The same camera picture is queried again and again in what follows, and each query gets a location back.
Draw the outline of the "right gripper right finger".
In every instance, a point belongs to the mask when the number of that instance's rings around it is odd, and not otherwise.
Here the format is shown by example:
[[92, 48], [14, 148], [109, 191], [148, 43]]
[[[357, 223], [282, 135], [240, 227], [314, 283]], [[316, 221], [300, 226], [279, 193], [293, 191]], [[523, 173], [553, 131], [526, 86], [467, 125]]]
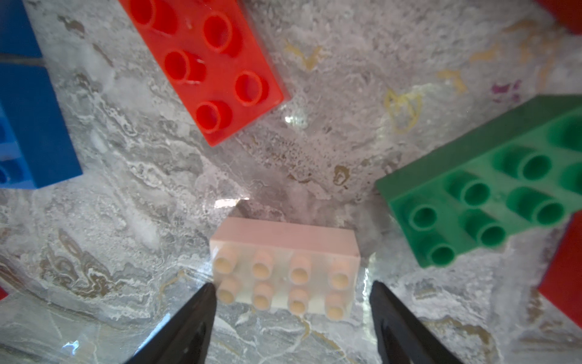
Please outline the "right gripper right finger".
[[383, 363], [462, 363], [384, 283], [373, 283], [369, 302]]

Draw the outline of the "white brick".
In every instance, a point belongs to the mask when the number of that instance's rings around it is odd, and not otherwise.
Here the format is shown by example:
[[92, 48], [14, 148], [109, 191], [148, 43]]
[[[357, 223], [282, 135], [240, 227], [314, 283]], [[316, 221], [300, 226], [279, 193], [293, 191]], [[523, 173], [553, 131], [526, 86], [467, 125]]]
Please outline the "white brick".
[[218, 300], [349, 318], [361, 264], [354, 231], [227, 218], [209, 248]]

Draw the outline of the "dark blue brick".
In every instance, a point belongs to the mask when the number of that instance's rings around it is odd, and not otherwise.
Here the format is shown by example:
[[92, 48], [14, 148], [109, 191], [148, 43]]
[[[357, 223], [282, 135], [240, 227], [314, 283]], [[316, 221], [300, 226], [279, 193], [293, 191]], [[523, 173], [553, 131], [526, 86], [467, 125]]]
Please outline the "dark blue brick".
[[1, 65], [1, 188], [36, 190], [83, 174], [48, 71]]
[[1, 54], [41, 59], [42, 53], [21, 0], [1, 0]]

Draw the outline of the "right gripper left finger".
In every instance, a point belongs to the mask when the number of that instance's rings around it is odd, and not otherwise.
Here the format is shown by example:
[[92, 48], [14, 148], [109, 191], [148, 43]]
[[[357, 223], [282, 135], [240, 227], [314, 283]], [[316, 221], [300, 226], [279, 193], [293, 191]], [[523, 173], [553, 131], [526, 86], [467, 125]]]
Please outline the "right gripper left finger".
[[127, 364], [204, 363], [217, 305], [215, 285], [203, 285], [145, 347], [128, 359]]

